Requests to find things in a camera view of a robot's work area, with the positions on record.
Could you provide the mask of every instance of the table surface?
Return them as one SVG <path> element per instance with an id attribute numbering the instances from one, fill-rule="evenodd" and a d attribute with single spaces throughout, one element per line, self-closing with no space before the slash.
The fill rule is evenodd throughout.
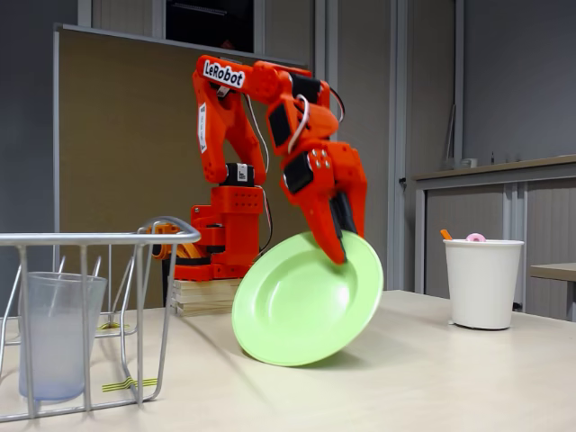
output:
<path id="1" fill-rule="evenodd" d="M 472 174 L 494 173 L 498 171 L 509 171 L 512 169 L 549 167 L 552 165 L 573 164 L 576 162 L 576 155 L 566 155 L 557 157 L 546 157 L 543 159 L 522 160 L 520 162 L 508 162 L 505 164 L 484 165 L 475 168 L 447 169 L 445 171 L 436 171 L 434 173 L 414 175 L 412 180 L 429 180 L 432 178 L 469 176 Z"/>
<path id="2" fill-rule="evenodd" d="M 145 312 L 146 360 L 161 310 Z M 449 325 L 450 302 L 385 292 L 365 331 L 318 364 L 286 368 L 244 355 L 230 315 L 172 317 L 165 384 L 137 406 L 19 421 L 41 431 L 565 431 L 576 428 L 576 324 L 515 313 L 504 331 Z M 97 339 L 98 365 L 117 341 Z M 7 348 L 0 411 L 15 386 Z M 144 378 L 149 378 L 145 371 Z M 113 378 L 98 378 L 113 382 Z"/>
<path id="3" fill-rule="evenodd" d="M 530 276 L 576 282 L 576 263 L 531 265 Z"/>

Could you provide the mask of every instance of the gray wall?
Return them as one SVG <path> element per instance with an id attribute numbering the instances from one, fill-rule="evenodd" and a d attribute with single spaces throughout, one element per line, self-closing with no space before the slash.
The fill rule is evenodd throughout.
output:
<path id="1" fill-rule="evenodd" d="M 411 0 L 408 17 L 408 96 L 404 286 L 414 291 L 415 183 L 440 169 L 454 103 L 454 0 Z"/>
<path id="2" fill-rule="evenodd" d="M 92 26 L 152 36 L 152 0 L 93 0 Z"/>
<path id="3" fill-rule="evenodd" d="M 314 41 L 312 0 L 266 0 L 264 53 L 311 68 Z"/>
<path id="4" fill-rule="evenodd" d="M 346 118 L 337 137 L 360 153 L 368 178 L 365 237 L 383 266 L 388 211 L 389 22 L 389 1 L 339 2 L 337 89 L 346 106 Z"/>
<path id="5" fill-rule="evenodd" d="M 576 2 L 466 0 L 463 153 L 576 152 Z"/>
<path id="6" fill-rule="evenodd" d="M 52 29 L 77 22 L 77 0 L 0 2 L 0 232 L 52 232 Z M 0 311 L 18 257 L 0 249 Z M 51 250 L 31 251 L 31 270 Z"/>

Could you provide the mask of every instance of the cabinet door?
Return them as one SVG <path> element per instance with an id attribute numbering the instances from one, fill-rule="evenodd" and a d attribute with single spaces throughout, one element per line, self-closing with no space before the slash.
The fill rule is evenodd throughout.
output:
<path id="1" fill-rule="evenodd" d="M 502 238 L 502 185 L 440 189 L 427 193 L 426 276 L 424 293 L 449 298 L 445 246 L 440 230 L 455 239 L 480 232 Z"/>
<path id="2" fill-rule="evenodd" d="M 526 268 L 576 262 L 576 180 L 532 183 L 528 189 Z M 566 320 L 567 283 L 526 276 L 526 312 Z"/>

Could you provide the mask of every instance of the plastic cup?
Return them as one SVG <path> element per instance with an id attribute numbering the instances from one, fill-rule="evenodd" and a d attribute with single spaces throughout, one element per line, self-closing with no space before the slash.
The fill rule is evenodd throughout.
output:
<path id="1" fill-rule="evenodd" d="M 88 276 L 90 353 L 107 281 Z M 32 353 L 32 384 L 37 401 L 63 401 L 84 390 L 82 331 L 82 276 L 28 273 L 28 304 Z M 25 344 L 20 348 L 20 394 L 26 387 Z"/>
<path id="2" fill-rule="evenodd" d="M 454 324 L 507 329 L 523 241 L 444 240 Z"/>

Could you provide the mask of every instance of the partition board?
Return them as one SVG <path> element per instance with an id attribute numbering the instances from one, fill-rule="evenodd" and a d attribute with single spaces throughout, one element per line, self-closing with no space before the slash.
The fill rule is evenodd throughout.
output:
<path id="1" fill-rule="evenodd" d="M 59 31 L 60 231 L 134 231 L 147 219 L 190 220 L 194 204 L 209 203 L 196 139 L 197 108 L 191 74 L 208 50 L 113 36 Z M 251 64 L 252 58 L 226 56 Z M 253 103 L 266 142 L 266 108 Z M 227 161 L 238 161 L 230 145 Z M 265 191 L 274 218 L 271 245 L 306 230 L 300 211 L 284 197 L 279 160 L 271 154 Z M 266 216 L 260 244 L 266 242 Z M 64 250 L 67 270 L 78 253 Z M 131 251 L 113 254 L 115 292 Z M 101 275 L 107 275 L 105 248 Z M 161 306 L 160 264 L 153 263 L 147 307 Z"/>

